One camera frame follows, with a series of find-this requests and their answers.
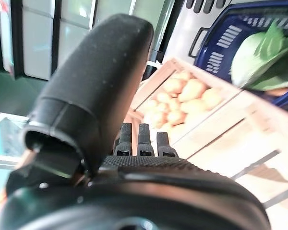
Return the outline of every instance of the wooden crate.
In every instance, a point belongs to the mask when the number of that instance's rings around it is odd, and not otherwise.
[[[185,63],[177,59],[172,59],[166,62],[160,69],[158,69],[149,78],[149,80],[147,80],[144,84],[142,84],[139,87],[130,107],[133,114],[137,114],[139,117],[143,117],[145,113],[144,103],[147,102],[148,100],[151,100],[152,98],[156,96],[157,93],[162,91],[162,84],[173,73],[182,72],[183,70],[189,71],[190,73],[192,73],[193,76],[198,78],[207,86],[211,88],[218,88],[220,90],[220,95],[223,98],[223,102],[219,106],[214,108],[213,110],[209,111],[206,115],[197,119],[196,122],[192,123],[192,125],[189,126],[182,133],[175,134],[175,137],[170,140],[171,145],[174,145],[176,142],[179,142],[179,144],[182,146],[184,144],[188,144],[188,139],[185,138],[187,133],[192,132],[192,130],[195,129],[195,127],[201,124],[205,119],[207,119],[209,116],[211,116],[213,113],[215,113],[218,109],[220,109],[223,105],[225,105],[228,101],[230,101],[233,97],[235,97],[237,94],[241,92],[241,90],[237,89],[236,87],[232,86],[226,81],[223,81],[222,79],[219,79],[200,68],[197,68],[195,66],[192,66],[188,63]],[[155,149],[156,149],[155,137],[156,137],[157,131],[158,131],[157,129],[151,128],[151,141]],[[201,147],[205,146],[211,140],[215,139],[218,135],[219,133],[216,132],[203,138],[201,140]],[[195,153],[196,148],[194,150],[189,149],[187,153],[184,151],[184,148],[180,149],[180,145],[175,147],[180,157],[187,158],[191,156],[193,153]]]
[[[230,128],[188,160],[234,179],[266,206],[272,230],[288,229],[288,113],[241,92],[193,134],[213,118]]]
[[[288,154],[288,113],[249,92],[241,92],[216,111],[189,138],[196,143],[195,133],[219,130],[219,126],[227,131],[198,148],[188,157],[190,162],[232,177],[273,151]]]

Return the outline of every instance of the blue plastic basket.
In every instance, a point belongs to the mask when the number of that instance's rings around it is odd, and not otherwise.
[[[272,22],[288,36],[288,0],[229,5],[210,29],[202,28],[197,34],[193,44],[207,30],[194,64],[231,83],[232,60],[242,42],[252,34],[267,31]],[[288,93],[272,103],[288,104]]]

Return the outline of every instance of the metal bar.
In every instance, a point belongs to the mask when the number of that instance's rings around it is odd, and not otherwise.
[[[0,169],[9,169],[9,170],[14,170],[14,169],[15,169],[15,165],[0,164]]]
[[[135,4],[136,4],[136,0],[131,0],[130,8],[129,8],[129,13],[128,13],[129,15],[132,15],[132,14],[133,14]]]
[[[95,21],[95,11],[97,11],[96,6],[97,6],[96,0],[92,0],[90,21],[89,21],[89,24],[88,24],[88,27],[89,27],[90,30],[93,28],[93,23]]]
[[[278,194],[277,196],[273,197],[272,199],[266,201],[264,203],[265,208],[269,208],[273,205],[276,205],[278,203],[281,203],[284,200],[288,199],[288,190],[282,192],[281,194]]]
[[[278,151],[278,150],[275,150],[275,151],[269,153],[268,155],[262,157],[261,159],[259,159],[255,163],[251,164],[250,166],[246,167],[245,169],[243,169],[242,171],[237,173],[236,175],[232,176],[231,179],[232,180],[237,180],[238,178],[242,177],[243,175],[245,175],[248,172],[250,172],[253,169],[255,169],[257,166],[259,166],[259,165],[267,162],[268,160],[272,159],[273,157],[277,156],[278,154],[280,154],[280,151]]]
[[[24,75],[23,1],[11,0],[14,76]]]
[[[61,11],[62,0],[56,0],[52,26],[51,74],[53,74],[58,67]]]
[[[7,164],[15,166],[21,161],[21,157],[10,157],[0,155],[0,164]]]

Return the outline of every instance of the black rubber grip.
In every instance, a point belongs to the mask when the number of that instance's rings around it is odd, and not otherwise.
[[[199,13],[203,6],[204,0],[196,0],[193,11],[194,13]]]
[[[114,156],[132,156],[132,124],[123,123],[120,130],[119,144],[115,148]]]
[[[210,13],[214,3],[215,3],[215,0],[206,0],[204,10],[203,10],[204,13]]]
[[[169,145],[168,133],[157,133],[157,148],[159,157],[178,157],[175,149]]]
[[[154,149],[150,142],[149,125],[139,125],[137,156],[154,156]]]
[[[121,125],[120,130],[120,141],[122,142],[132,142],[132,124],[131,123],[123,123]]]
[[[153,31],[149,22],[125,14],[95,26],[36,101],[24,128],[27,148],[54,137],[96,173],[139,87]]]

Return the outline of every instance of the textured rubber surface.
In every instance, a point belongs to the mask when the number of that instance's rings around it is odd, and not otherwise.
[[[119,166],[201,170],[188,161],[177,157],[107,156],[101,165],[101,167]]]

